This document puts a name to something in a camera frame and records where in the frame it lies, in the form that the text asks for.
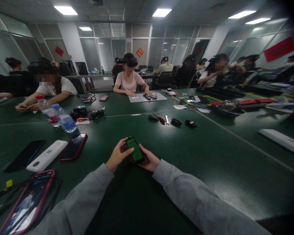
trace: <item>green phone screen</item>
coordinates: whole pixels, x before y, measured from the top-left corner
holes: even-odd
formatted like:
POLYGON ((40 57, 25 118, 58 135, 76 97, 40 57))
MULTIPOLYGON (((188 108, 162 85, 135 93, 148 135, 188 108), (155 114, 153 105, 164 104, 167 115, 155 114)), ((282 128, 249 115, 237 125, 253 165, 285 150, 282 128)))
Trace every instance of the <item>green phone screen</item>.
POLYGON ((137 162, 140 159, 144 158, 134 137, 128 139, 126 141, 126 143, 127 143, 127 146, 129 149, 134 148, 134 152, 132 152, 132 158, 133 158, 134 162, 137 162))

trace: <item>plastic bottle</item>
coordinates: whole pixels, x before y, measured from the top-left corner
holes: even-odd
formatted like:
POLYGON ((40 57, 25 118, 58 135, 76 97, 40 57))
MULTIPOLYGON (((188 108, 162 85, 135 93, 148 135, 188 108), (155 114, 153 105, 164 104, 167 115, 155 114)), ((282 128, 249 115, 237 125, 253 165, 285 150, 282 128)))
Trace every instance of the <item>plastic bottle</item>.
POLYGON ((49 101, 45 100, 43 96, 36 96, 38 100, 38 107, 40 111, 48 118, 48 121, 54 127, 59 127, 60 124, 58 123, 57 117, 55 115, 55 109, 51 106, 49 101))
POLYGON ((61 108, 59 104, 53 104, 52 107, 55 109, 56 117, 63 130, 66 133, 72 133, 76 130, 75 122, 64 108, 61 108))

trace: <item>red phone case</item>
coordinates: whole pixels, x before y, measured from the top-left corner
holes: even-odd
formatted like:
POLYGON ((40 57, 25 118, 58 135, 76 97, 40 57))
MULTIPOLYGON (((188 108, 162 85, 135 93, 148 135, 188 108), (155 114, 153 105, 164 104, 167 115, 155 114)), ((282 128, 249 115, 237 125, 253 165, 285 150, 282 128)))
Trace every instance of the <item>red phone case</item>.
MULTIPOLYGON (((51 177, 54 177, 54 176, 55 176, 56 172, 55 172, 54 170, 47 170, 47 171, 39 172, 39 173, 37 173, 37 174, 35 174, 35 175, 38 175, 38 174, 41 174, 41 173, 45 173, 45 172, 48 172, 48 171, 52 171, 51 177)), ((44 194, 43 194, 43 196, 42 196, 42 198, 41 198, 41 200, 40 200, 40 202, 39 202, 39 204, 38 204, 38 206, 37 206, 37 209, 36 209, 36 211, 35 211, 35 214, 34 214, 34 216, 33 216, 33 219, 31 220, 31 222, 29 223, 29 225, 27 226, 27 228, 25 228, 25 229, 23 229, 23 230, 21 230, 21 231, 19 231, 19 232, 13 233, 13 235, 21 235, 21 234, 24 234, 24 233, 26 233, 26 232, 31 228, 31 226, 33 225, 33 223, 36 221, 37 215, 38 215, 39 212, 40 212, 40 208, 41 208, 41 206, 42 206, 42 204, 43 204, 43 202, 44 202, 44 200, 45 200, 45 198, 46 198, 46 196, 47 196, 47 193, 48 193, 48 191, 49 191, 49 187, 50 187, 52 181, 53 181, 53 178, 51 178, 51 179, 49 180, 49 182, 48 182, 48 184, 47 184, 47 186, 46 186, 45 192, 44 192, 44 194)), ((25 193, 26 189, 28 188, 29 184, 30 184, 30 183, 27 184, 26 188, 23 190, 21 196, 19 197, 19 199, 17 200, 17 202, 16 202, 16 204, 14 205, 13 209, 11 210, 9 216, 7 217, 7 219, 6 219, 6 221, 4 222, 2 228, 0 229, 0 233, 1 233, 1 231, 3 230, 3 228, 6 226, 6 224, 7 224, 8 220, 9 220, 9 218, 11 217, 11 215, 12 215, 14 209, 15 209, 16 206, 18 205, 20 199, 22 198, 22 196, 23 196, 23 194, 25 193)))
POLYGON ((78 151, 77 151, 75 157, 74 157, 74 158, 69 158, 69 159, 61 159, 62 154, 65 152, 66 148, 69 146, 70 142, 72 141, 72 139, 73 139, 73 137, 74 137, 74 135, 73 135, 72 138, 70 139, 69 143, 67 144, 67 146, 65 147, 65 149, 64 149, 63 152, 61 153, 61 155, 60 155, 60 157, 59 157, 59 161, 71 161, 71 160, 74 160, 74 159, 76 159, 76 158, 78 157, 79 152, 81 151, 81 148, 83 147, 83 145, 84 145, 84 143, 85 143, 85 140, 87 139, 87 134, 86 134, 86 133, 80 133, 80 134, 85 134, 85 137, 84 137, 84 139, 83 139, 83 141, 82 141, 82 144, 81 144, 81 146, 79 147, 79 149, 78 149, 78 151))

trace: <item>hand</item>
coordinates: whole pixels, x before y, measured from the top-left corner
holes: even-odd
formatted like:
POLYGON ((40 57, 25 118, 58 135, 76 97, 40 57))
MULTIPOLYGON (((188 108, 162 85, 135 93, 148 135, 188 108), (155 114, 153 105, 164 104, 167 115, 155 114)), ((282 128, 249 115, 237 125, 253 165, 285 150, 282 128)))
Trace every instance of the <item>hand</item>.
POLYGON ((136 97, 137 95, 134 92, 127 91, 126 94, 131 97, 136 97))
POLYGON ((146 154, 145 161, 139 166, 151 172, 155 172, 160 163, 159 158, 157 158, 151 151, 145 149, 141 144, 139 144, 139 147, 141 151, 146 154))
POLYGON ((152 96, 153 93, 150 92, 150 90, 147 88, 147 89, 145 89, 144 95, 151 95, 152 96))
POLYGON ((126 140, 128 137, 121 139, 116 147, 114 148, 111 157, 106 163, 107 168, 114 173, 115 170, 117 169, 118 165, 123 161, 123 159, 130 155, 133 151, 134 148, 127 149, 127 148, 122 148, 124 145, 126 145, 126 140))
POLYGON ((15 109, 21 113, 26 113, 28 112, 28 109, 26 109, 27 106, 27 104, 20 103, 18 106, 15 107, 15 109))
POLYGON ((40 111, 37 103, 28 106, 27 109, 30 109, 31 111, 40 111))

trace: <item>fluorescent light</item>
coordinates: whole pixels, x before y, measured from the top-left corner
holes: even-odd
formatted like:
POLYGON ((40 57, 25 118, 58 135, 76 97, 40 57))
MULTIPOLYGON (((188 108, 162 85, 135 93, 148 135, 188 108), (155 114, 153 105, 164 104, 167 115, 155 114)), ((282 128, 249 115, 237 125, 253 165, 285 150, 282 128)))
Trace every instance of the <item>fluorescent light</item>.
POLYGON ((260 22, 264 22, 264 21, 267 21, 267 20, 270 20, 270 18, 259 18, 257 20, 254 20, 254 21, 249 21, 245 24, 258 24, 260 22))
POLYGON ((276 23, 280 23, 280 22, 283 22, 283 21, 286 21, 286 20, 287 20, 287 18, 277 19, 277 20, 266 22, 265 24, 276 24, 276 23))
POLYGON ((92 31, 90 27, 79 27, 83 31, 92 31))
POLYGON ((248 16, 248 15, 255 13, 255 12, 256 11, 242 11, 241 13, 238 13, 234 16, 229 17, 229 19, 239 19, 239 18, 242 18, 244 16, 248 16))
POLYGON ((172 9, 157 9, 153 14, 153 17, 165 17, 172 9))
POLYGON ((55 9, 60 11, 63 15, 77 15, 76 11, 72 7, 55 6, 55 9))

